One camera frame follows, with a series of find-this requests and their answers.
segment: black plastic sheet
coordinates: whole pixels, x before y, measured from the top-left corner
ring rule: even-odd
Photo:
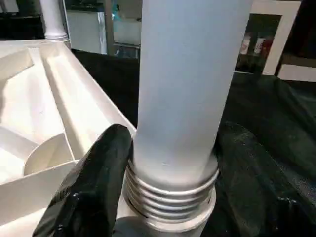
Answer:
[[[316,236],[310,105],[276,77],[235,74],[215,147],[217,204],[203,236]]]

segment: black fabric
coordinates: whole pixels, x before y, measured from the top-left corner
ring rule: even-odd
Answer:
[[[203,236],[316,236],[312,105],[276,77],[235,74],[215,147],[217,204]]]
[[[33,236],[111,236],[131,145],[127,128],[108,128],[67,175]]]

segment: bottle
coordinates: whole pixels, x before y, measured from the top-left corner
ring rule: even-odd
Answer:
[[[250,46],[251,35],[250,33],[246,33],[243,37],[240,54],[246,55],[248,53],[248,49]]]

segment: white plastic part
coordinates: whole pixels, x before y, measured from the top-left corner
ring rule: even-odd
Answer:
[[[45,22],[45,37],[51,41],[68,39],[65,31],[59,0],[40,0],[41,10]]]
[[[0,71],[0,236],[31,236],[97,137],[135,128],[62,42],[0,42]],[[131,215],[121,198],[118,218]]]
[[[131,205],[161,231],[196,228],[214,207],[211,151],[251,5],[143,2],[138,129],[125,187]]]

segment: glass door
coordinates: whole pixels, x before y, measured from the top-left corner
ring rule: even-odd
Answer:
[[[281,20],[279,15],[251,14],[236,71],[262,73]]]

